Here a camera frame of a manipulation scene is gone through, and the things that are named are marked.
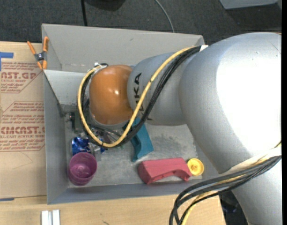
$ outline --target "orange clip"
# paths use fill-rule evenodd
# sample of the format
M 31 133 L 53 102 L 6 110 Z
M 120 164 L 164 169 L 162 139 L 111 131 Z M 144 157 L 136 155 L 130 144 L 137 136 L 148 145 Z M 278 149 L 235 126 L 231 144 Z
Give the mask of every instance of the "orange clip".
M 44 46 L 43 46 L 43 52 L 42 53 L 36 53 L 33 45 L 28 41 L 27 44 L 29 45 L 29 48 L 32 52 L 32 54 L 35 56 L 36 60 L 37 60 L 37 65 L 38 67 L 42 70 L 42 69 L 46 69 L 47 68 L 47 61 L 45 60 L 45 53 L 48 52 L 49 50 L 49 38 L 48 37 L 44 37 Z

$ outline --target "teal plastic object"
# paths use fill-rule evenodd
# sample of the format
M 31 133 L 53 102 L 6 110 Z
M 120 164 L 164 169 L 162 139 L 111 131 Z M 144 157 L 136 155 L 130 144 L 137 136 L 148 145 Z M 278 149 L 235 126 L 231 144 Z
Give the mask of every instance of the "teal plastic object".
M 140 121 L 140 118 L 136 118 L 133 126 L 138 124 Z M 145 156 L 146 154 L 154 151 L 154 147 L 152 145 L 152 141 L 148 135 L 147 128 L 143 124 L 141 129 L 138 131 L 138 133 L 131 139 L 131 143 L 134 147 L 134 157 L 132 159 L 133 162 L 135 162 L 137 159 Z

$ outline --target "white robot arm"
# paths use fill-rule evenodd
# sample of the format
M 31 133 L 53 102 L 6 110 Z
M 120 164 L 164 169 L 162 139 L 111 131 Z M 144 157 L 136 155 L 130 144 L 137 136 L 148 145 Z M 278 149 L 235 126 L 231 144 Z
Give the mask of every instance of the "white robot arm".
M 169 53 L 145 59 L 120 75 L 125 76 L 116 90 L 123 101 L 120 104 L 127 100 L 125 106 L 134 110 L 154 72 L 172 56 Z M 159 80 L 155 79 L 148 89 L 140 117 Z M 120 126 L 132 114 L 127 109 L 122 111 L 125 117 L 115 121 Z M 102 111 L 91 112 L 97 118 Z M 187 124 L 218 173 L 275 147 L 281 141 L 281 35 L 244 34 L 188 55 L 165 84 L 147 122 Z M 281 162 L 233 192 L 249 225 L 282 224 Z

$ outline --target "metal rod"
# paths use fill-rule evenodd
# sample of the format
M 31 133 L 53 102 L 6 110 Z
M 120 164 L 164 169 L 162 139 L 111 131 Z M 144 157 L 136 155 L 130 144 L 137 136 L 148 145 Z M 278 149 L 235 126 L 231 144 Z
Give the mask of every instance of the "metal rod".
M 80 0 L 80 1 L 81 1 L 82 13 L 83 13 L 84 26 L 87 27 L 87 17 L 86 17 L 86 11 L 85 11 L 85 3 L 84 3 L 84 0 Z

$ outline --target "black wire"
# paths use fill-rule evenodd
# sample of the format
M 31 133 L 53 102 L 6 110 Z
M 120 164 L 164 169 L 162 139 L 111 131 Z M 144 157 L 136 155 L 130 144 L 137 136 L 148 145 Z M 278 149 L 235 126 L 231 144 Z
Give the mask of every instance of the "black wire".
M 230 178 L 235 178 L 237 177 L 238 175 L 240 175 L 240 173 L 244 175 L 244 179 L 250 175 L 255 175 L 257 174 L 257 172 L 259 171 L 259 169 L 265 167 L 265 166 L 269 166 L 268 168 L 270 169 L 271 167 L 273 167 L 278 161 L 280 160 L 280 157 L 274 157 L 274 158 L 270 158 L 268 159 L 267 161 L 261 163 L 261 164 L 258 164 L 254 167 L 252 167 L 252 170 L 251 169 L 245 169 L 244 171 L 240 171 L 240 172 L 236 172 L 236 173 L 233 173 L 233 174 L 230 174 L 230 176 L 228 176 L 229 178 L 227 179 L 230 179 Z M 172 224 L 173 222 L 173 217 L 175 217 L 177 223 L 179 223 L 179 219 L 178 219 L 178 214 L 177 214 L 177 209 L 186 201 L 190 200 L 191 198 L 197 196 L 197 195 L 200 195 L 200 194 L 203 194 L 205 193 L 205 191 L 211 191 L 211 190 L 216 190 L 216 189 L 219 189 L 220 184 L 214 184 L 212 186 L 210 186 L 211 189 L 207 188 L 207 189 L 203 189 L 202 187 L 203 186 L 199 186 L 199 184 L 197 184 L 198 188 L 200 190 L 196 191 L 196 192 L 193 192 L 191 194 L 189 194 L 188 196 L 186 196 L 185 198 L 181 199 L 185 194 L 187 194 L 188 192 L 192 191 L 192 190 L 189 190 L 189 188 L 186 189 L 186 193 L 184 194 L 184 191 L 182 193 L 180 193 L 180 195 L 178 196 L 178 198 L 176 199 L 175 201 L 175 204 L 174 204 L 174 208 L 170 214 L 170 217 L 169 217 L 169 224 Z
M 159 80 L 159 82 L 155 88 L 155 91 L 154 91 L 154 93 L 153 93 L 153 95 L 152 95 L 140 121 L 138 122 L 138 124 L 136 124 L 134 127 L 132 127 L 131 131 L 128 133 L 126 138 L 124 138 L 118 146 L 121 146 L 121 145 L 127 143 L 136 135 L 136 133 L 143 126 L 144 122 L 147 120 L 147 118 L 148 118 L 150 112 L 152 111 L 152 108 L 154 107 L 161 91 L 163 90 L 164 85 L 166 84 L 168 79 L 171 77 L 173 72 L 182 64 L 183 61 L 185 61 L 188 57 L 192 56 L 193 54 L 198 53 L 199 51 L 200 51 L 200 46 L 199 47 L 193 47 L 191 49 L 188 49 L 184 53 L 180 54 L 179 56 L 177 56 L 172 61 L 172 63 L 168 66 L 168 68 L 164 71 L 163 75 L 161 76 L 161 78 L 160 78 L 160 80 Z
M 239 171 L 239 172 L 236 172 L 236 173 L 233 173 L 233 174 L 230 174 L 230 175 L 226 175 L 226 176 L 222 176 L 222 177 L 218 177 L 216 179 L 211 179 L 211 180 L 208 180 L 208 181 L 205 181 L 205 182 L 202 182 L 202 183 L 199 183 L 199 184 L 196 184 L 196 185 L 193 185 L 187 189 L 185 189 L 183 192 L 181 192 L 179 194 L 179 196 L 177 197 L 175 203 L 174 203 L 174 208 L 172 209 L 171 211 L 171 214 L 170 214 L 170 217 L 169 217 L 169 224 L 172 225 L 173 224 L 173 218 L 175 218 L 177 224 L 181 224 L 186 213 L 189 211 L 190 207 L 192 207 L 193 205 L 195 205 L 196 203 L 202 201 L 202 200 L 205 200 L 209 197 L 212 197 L 212 196 L 216 196 L 216 195 L 219 195 L 219 194 L 222 194 L 224 192 L 227 192 L 229 190 L 232 190 L 232 189 L 235 189 L 239 186 L 241 186 L 242 184 L 250 181 L 252 178 L 256 177 L 256 176 L 259 176 L 263 173 L 265 173 L 266 171 L 268 171 L 269 169 L 271 169 L 275 164 L 277 164 L 279 161 L 281 160 L 281 156 L 278 156 L 278 157 L 272 157 L 258 165 L 255 165 L 253 166 L 252 168 L 249 168 L 249 169 L 245 169 L 243 171 Z M 214 180 L 217 180 L 218 182 L 220 181 L 223 181 L 223 180 L 226 180 L 226 179 L 230 179 L 230 178 L 235 178 L 235 177 L 238 177 L 240 176 L 240 174 L 243 173 L 242 175 L 244 175 L 243 177 L 240 177 L 238 179 L 236 179 L 235 181 L 231 181 L 231 182 L 225 182 L 223 184 L 214 184 L 210 187 L 207 187 L 207 188 L 202 188 L 205 184 L 212 184 L 212 182 Z M 193 202 L 187 209 L 186 211 L 183 213 L 181 219 L 178 218 L 178 214 L 177 214 L 177 209 L 186 201 L 190 200 L 191 198 L 195 197 L 195 196 L 198 196 L 200 194 L 203 194 L 205 192 L 210 192 L 210 191 L 213 191 L 213 190 L 217 190 L 217 189 L 221 189 L 225 186 L 228 185 L 228 188 L 222 190 L 222 191 L 219 191 L 217 193 L 214 193 L 212 195 L 208 195 L 208 196 L 205 196 L 204 198 L 201 198 L 195 202 Z M 185 198 L 181 199 L 185 194 L 187 194 L 188 192 L 190 191 L 193 191 L 195 189 L 199 188 L 198 191 L 195 191 L 189 195 L 187 195 Z
M 211 195 L 207 195 L 207 196 L 205 196 L 205 197 L 203 197 L 203 198 L 201 198 L 201 199 L 198 199 L 197 201 L 192 202 L 191 205 L 190 205 L 190 206 L 185 210 L 185 212 L 183 213 L 183 215 L 182 215 L 182 217 L 181 217 L 181 219 L 180 219 L 180 221 L 179 221 L 178 224 L 179 224 L 179 225 L 182 224 L 183 219 L 185 218 L 186 214 L 188 213 L 188 211 L 190 210 L 190 208 L 191 208 L 192 206 L 194 206 L 195 204 L 197 204 L 197 203 L 199 203 L 199 202 L 201 202 L 201 201 L 203 201 L 203 200 L 205 200 L 205 199 L 207 199 L 207 198 L 214 197 L 214 196 L 217 196 L 217 195 L 226 193 L 226 192 L 228 192 L 228 191 L 230 191 L 230 190 L 233 190 L 233 189 L 235 189 L 235 188 L 237 188 L 237 187 L 243 185 L 244 183 L 250 181 L 251 179 L 253 179 L 253 178 L 255 178 L 255 177 L 257 177 L 257 176 L 259 176 L 259 175 L 261 175 L 261 174 L 263 174 L 263 173 L 265 173 L 265 172 L 267 172 L 269 169 L 271 169 L 272 167 L 274 167 L 274 166 L 280 161 L 280 159 L 281 159 L 280 156 L 279 156 L 279 157 L 276 157 L 275 161 L 273 160 L 272 162 L 270 162 L 269 165 L 266 165 L 266 166 L 264 166 L 263 168 L 259 169 L 256 173 L 254 173 L 254 174 L 250 175 L 248 178 L 244 179 L 244 181 L 238 182 L 238 183 L 236 183 L 235 185 L 232 185 L 232 186 L 230 186 L 230 187 L 228 187 L 228 188 L 226 188 L 226 189 L 224 189 L 224 190 L 222 190 L 222 191 L 218 191 L 218 192 L 213 193 L 213 194 L 211 194 Z

